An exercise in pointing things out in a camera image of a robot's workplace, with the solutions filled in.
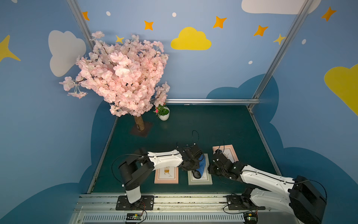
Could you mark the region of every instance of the pink picture frame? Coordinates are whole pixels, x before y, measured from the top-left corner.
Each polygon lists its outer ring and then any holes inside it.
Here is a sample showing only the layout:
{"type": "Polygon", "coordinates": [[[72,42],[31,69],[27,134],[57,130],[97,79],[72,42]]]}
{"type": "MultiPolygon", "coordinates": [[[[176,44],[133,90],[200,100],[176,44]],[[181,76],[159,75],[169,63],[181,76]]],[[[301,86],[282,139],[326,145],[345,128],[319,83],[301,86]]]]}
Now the pink picture frame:
{"type": "Polygon", "coordinates": [[[231,162],[239,161],[239,159],[237,158],[237,155],[235,153],[234,147],[232,145],[213,146],[213,153],[215,153],[215,151],[217,149],[219,149],[219,147],[220,147],[220,150],[223,151],[223,154],[226,156],[226,158],[231,160],[231,162]]]}
{"type": "Polygon", "coordinates": [[[179,183],[179,168],[166,167],[155,170],[155,184],[178,184],[179,183]]]}

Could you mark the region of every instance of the gray picture frame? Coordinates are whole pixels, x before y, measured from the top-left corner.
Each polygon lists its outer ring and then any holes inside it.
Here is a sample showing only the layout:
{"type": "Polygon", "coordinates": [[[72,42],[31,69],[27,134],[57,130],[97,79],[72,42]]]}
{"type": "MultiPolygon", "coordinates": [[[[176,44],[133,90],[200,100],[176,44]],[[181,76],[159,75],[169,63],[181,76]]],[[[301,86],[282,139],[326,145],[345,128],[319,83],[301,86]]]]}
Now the gray picture frame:
{"type": "Polygon", "coordinates": [[[206,172],[207,180],[201,180],[201,179],[195,179],[192,175],[191,171],[188,171],[188,185],[212,185],[213,180],[211,178],[211,174],[208,172],[208,164],[209,164],[209,156],[207,153],[204,153],[205,156],[205,169],[204,172],[206,172]]]}

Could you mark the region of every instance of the white cloud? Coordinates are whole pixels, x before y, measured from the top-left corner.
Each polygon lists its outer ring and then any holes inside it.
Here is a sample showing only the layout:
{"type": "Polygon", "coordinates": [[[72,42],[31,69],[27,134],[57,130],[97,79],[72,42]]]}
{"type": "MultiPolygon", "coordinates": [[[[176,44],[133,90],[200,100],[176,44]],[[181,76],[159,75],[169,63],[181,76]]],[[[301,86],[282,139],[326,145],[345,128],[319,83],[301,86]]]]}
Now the white cloud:
{"type": "MultiPolygon", "coordinates": [[[[247,13],[297,14],[305,0],[242,0],[241,7],[247,13]]],[[[309,13],[313,12],[321,0],[314,0],[309,13]]]]}
{"type": "Polygon", "coordinates": [[[86,53],[86,44],[70,31],[62,33],[58,30],[51,31],[48,36],[48,46],[52,54],[50,68],[52,73],[61,77],[76,63],[78,56],[86,53]]]}

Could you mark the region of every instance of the white pot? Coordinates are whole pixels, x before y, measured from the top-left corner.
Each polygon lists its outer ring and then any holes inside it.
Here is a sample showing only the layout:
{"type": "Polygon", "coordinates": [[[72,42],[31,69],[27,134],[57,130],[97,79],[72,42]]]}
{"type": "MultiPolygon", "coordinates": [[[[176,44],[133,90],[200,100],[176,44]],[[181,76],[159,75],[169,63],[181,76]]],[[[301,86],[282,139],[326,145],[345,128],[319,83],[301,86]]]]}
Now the white pot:
{"type": "Polygon", "coordinates": [[[168,111],[169,111],[169,113],[167,114],[167,115],[159,115],[159,119],[160,120],[168,120],[168,118],[169,118],[169,114],[170,114],[170,110],[169,110],[169,108],[168,107],[164,107],[165,109],[167,109],[168,111]]]}

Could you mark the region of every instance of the pink blossom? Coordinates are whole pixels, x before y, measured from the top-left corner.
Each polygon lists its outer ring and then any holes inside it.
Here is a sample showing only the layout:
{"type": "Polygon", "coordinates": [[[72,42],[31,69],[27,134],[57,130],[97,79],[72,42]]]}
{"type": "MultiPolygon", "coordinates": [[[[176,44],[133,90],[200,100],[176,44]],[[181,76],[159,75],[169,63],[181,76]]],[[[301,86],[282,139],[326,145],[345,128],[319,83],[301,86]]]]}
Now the pink blossom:
{"type": "Polygon", "coordinates": [[[168,60],[161,42],[144,40],[141,43],[139,36],[132,35],[132,40],[127,39],[123,45],[107,45],[97,40],[104,37],[102,32],[92,35],[95,46],[88,54],[89,59],[77,59],[76,65],[81,72],[76,80],[66,77],[64,82],[60,82],[66,91],[75,87],[69,95],[82,98],[87,93],[80,91],[80,87],[92,89],[111,104],[110,112],[116,116],[140,116],[149,111],[153,107],[150,100],[155,92],[154,104],[165,103],[170,87],[165,83],[155,88],[168,60]]]}
{"type": "Polygon", "coordinates": [[[97,31],[95,33],[92,33],[92,36],[94,38],[100,39],[100,38],[104,37],[105,35],[101,31],[97,31]]]}
{"type": "Polygon", "coordinates": [[[65,81],[59,83],[63,85],[63,89],[65,91],[69,91],[75,86],[75,82],[72,80],[70,76],[65,77],[65,81]]]}

